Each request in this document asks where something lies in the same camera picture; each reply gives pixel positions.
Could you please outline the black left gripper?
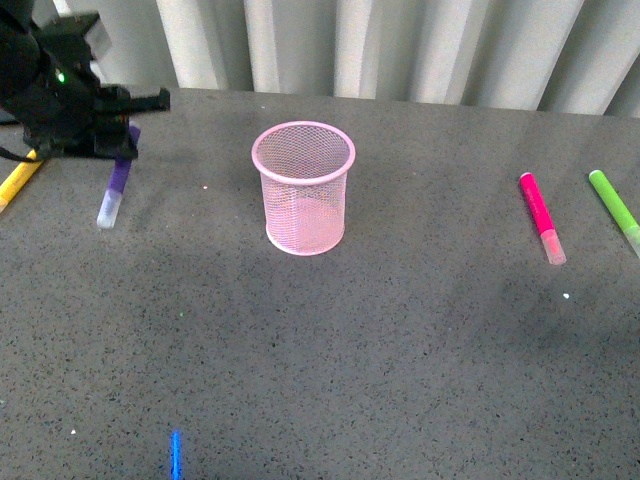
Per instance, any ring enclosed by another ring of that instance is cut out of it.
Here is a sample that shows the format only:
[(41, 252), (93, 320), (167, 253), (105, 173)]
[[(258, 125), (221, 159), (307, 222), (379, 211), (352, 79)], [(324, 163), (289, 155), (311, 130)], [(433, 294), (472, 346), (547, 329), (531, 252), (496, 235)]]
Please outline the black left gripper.
[(165, 88), (132, 97), (100, 81), (92, 42), (104, 34), (96, 11), (42, 27), (24, 10), (1, 12), (1, 109), (23, 126), (24, 142), (39, 157), (135, 160), (128, 116), (170, 110)]

